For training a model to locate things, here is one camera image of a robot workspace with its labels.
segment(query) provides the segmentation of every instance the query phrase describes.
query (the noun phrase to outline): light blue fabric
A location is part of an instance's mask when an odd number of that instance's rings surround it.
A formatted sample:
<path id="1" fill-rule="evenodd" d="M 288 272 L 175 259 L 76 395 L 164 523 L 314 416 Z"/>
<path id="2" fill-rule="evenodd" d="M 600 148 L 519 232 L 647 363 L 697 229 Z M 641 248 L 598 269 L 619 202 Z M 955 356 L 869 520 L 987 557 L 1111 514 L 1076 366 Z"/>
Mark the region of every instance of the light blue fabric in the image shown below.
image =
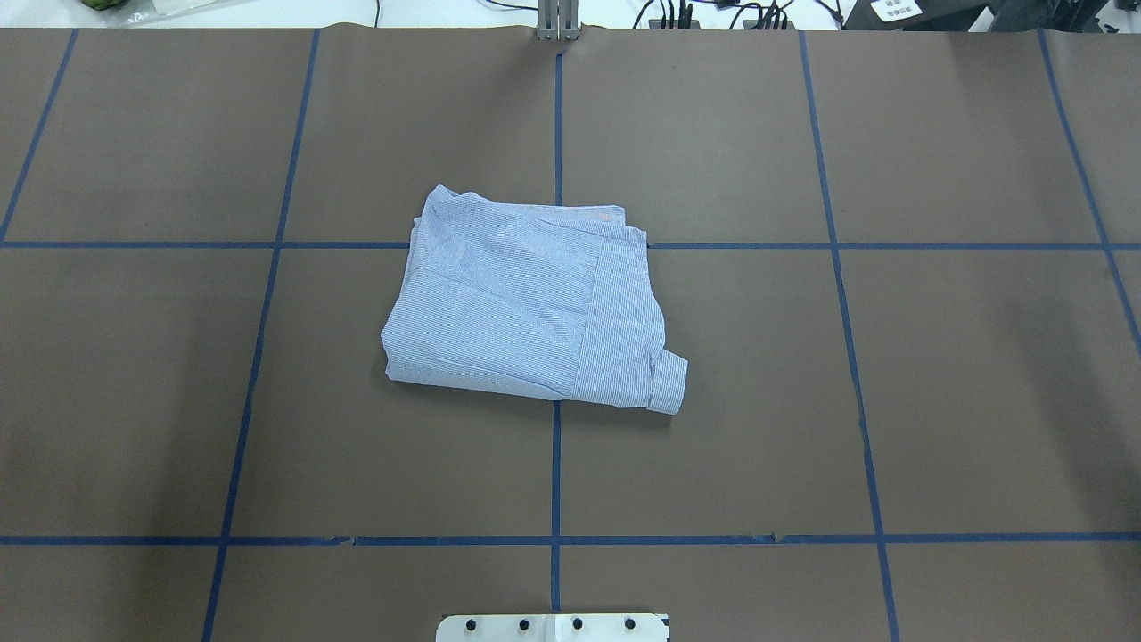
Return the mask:
<path id="1" fill-rule="evenodd" d="M 496 203 L 438 185 L 380 334 L 390 380 L 674 415 L 685 359 L 616 205 Z"/>

